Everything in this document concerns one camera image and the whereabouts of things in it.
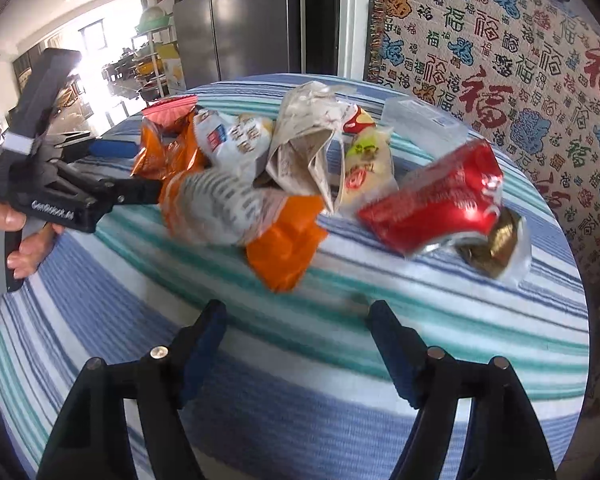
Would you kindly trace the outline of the person's left hand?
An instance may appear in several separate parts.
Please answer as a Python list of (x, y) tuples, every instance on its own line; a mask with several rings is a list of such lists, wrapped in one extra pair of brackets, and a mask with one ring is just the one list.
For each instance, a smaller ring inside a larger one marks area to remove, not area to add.
[[(0, 204), (0, 231), (17, 232), (26, 224), (27, 218), (11, 206)], [(42, 229), (24, 238), (19, 248), (7, 258), (7, 267), (14, 271), (14, 277), (27, 278), (35, 274), (38, 266), (52, 251), (56, 237), (64, 232), (62, 226), (46, 223)]]

